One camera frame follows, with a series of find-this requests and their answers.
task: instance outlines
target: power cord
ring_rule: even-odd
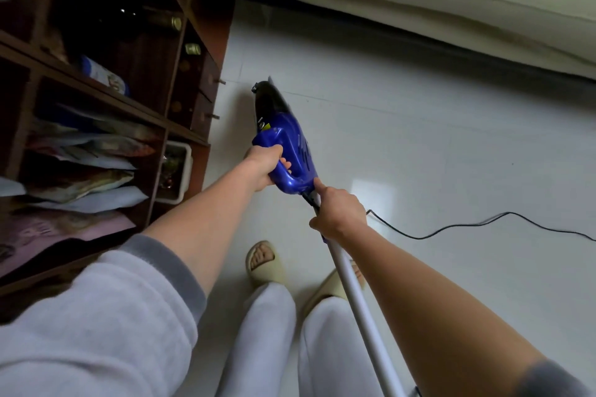
[[[393,229],[393,231],[397,232],[398,234],[403,235],[404,237],[409,237],[410,239],[414,239],[414,240],[424,240],[424,239],[429,239],[430,237],[439,234],[441,231],[444,231],[445,229],[449,229],[449,228],[458,228],[458,227],[480,227],[480,226],[486,226],[490,223],[493,223],[493,221],[497,221],[500,218],[503,218],[505,215],[517,215],[518,217],[524,219],[525,221],[527,221],[528,223],[532,223],[534,226],[539,227],[540,229],[544,229],[547,231],[552,231],[553,233],[563,233],[563,234],[575,234],[575,235],[581,235],[582,237],[585,237],[588,240],[591,240],[592,242],[596,242],[596,239],[593,239],[592,237],[590,237],[589,235],[586,235],[584,233],[578,233],[577,231],[568,231],[565,229],[553,229],[553,228],[547,228],[546,226],[542,226],[539,225],[538,223],[530,220],[529,218],[526,218],[525,216],[516,213],[516,212],[503,212],[503,213],[498,213],[497,215],[494,215],[490,218],[488,218],[487,220],[481,221],[480,223],[462,223],[462,224],[451,224],[449,226],[445,226],[441,229],[436,230],[434,233],[429,234],[429,235],[425,235],[423,237],[414,237],[413,235],[408,235],[406,233],[401,232],[399,229],[391,226],[389,223],[387,223],[385,220],[383,220],[380,216],[378,216],[372,209],[369,209],[367,211],[367,215],[369,213],[372,213],[377,220],[379,220],[381,223],[383,223],[385,226]]]

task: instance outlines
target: white pants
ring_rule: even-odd
[[[217,397],[277,397],[296,327],[296,305],[282,284],[268,283],[250,305],[229,353]],[[300,334],[301,397],[382,396],[350,305],[321,301]]]

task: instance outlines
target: person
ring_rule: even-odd
[[[197,341],[197,323],[252,194],[272,184],[279,145],[253,147],[204,192],[104,253],[61,295],[0,327],[3,396],[171,396]],[[368,227],[358,199],[315,182],[310,226],[354,259],[424,397],[589,395],[472,295]],[[218,396],[275,396],[296,307],[268,242],[249,251],[256,286]],[[302,396],[381,395],[336,273],[305,309]]]

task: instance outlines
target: floor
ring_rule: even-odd
[[[596,85],[445,51],[409,35],[237,2],[205,184],[255,134],[250,87],[273,77],[298,117],[323,182],[356,194],[396,227],[516,211],[596,237]],[[298,304],[332,269],[312,210],[268,188],[250,204],[200,324],[176,394],[212,396],[250,294],[244,255],[272,241]],[[596,244],[507,217],[414,241],[369,225],[471,292],[596,387]],[[406,391],[413,388],[370,291],[366,297]],[[297,396],[296,349],[281,396]]]

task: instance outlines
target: hand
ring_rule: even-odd
[[[353,194],[326,187],[319,178],[315,178],[315,190],[321,196],[321,209],[309,225],[326,239],[340,241],[349,228],[367,224],[367,212]]]
[[[284,149],[281,145],[273,145],[269,148],[253,146],[246,152],[243,162],[251,165],[256,174],[255,191],[261,191],[268,185],[273,185],[269,173],[275,169],[277,162],[283,163],[291,173],[292,164],[281,156],[283,152]]]

